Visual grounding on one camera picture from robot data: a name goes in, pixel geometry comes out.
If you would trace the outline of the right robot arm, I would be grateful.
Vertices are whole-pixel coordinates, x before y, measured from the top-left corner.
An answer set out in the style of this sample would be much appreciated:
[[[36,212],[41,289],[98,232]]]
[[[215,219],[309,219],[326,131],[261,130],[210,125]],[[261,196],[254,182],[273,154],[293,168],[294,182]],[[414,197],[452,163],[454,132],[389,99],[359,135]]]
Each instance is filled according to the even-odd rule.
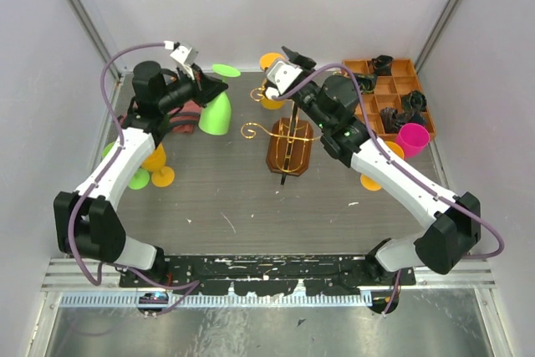
[[[363,95],[351,72],[317,84],[315,61],[289,48],[262,56],[260,66],[268,99],[293,101],[319,127],[332,158],[380,184],[422,226],[422,233],[386,240],[370,253],[371,282],[387,284],[404,268],[447,274],[467,256],[481,238],[480,201],[436,184],[398,157],[371,129],[368,115],[356,114]]]

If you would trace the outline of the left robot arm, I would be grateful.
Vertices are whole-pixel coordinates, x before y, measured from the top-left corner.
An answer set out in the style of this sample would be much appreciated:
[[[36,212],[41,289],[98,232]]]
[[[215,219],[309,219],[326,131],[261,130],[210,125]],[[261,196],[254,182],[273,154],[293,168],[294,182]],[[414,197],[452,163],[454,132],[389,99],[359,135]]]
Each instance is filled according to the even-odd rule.
[[[228,88],[197,65],[171,71],[156,61],[134,67],[132,86],[135,95],[112,149],[75,191],[61,191],[53,201],[59,248],[94,285],[100,278],[85,266],[87,258],[138,270],[149,287],[165,282],[162,249],[130,237],[116,209],[134,174],[166,136],[171,111],[189,101],[206,107]]]

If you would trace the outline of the pink wine glass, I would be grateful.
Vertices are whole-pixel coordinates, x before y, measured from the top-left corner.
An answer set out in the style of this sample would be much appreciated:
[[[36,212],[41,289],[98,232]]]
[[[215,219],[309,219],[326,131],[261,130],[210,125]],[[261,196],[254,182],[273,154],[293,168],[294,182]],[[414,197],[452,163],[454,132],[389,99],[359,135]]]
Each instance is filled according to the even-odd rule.
[[[395,143],[404,151],[406,159],[419,155],[430,140],[429,131],[416,123],[403,125],[395,137]]]

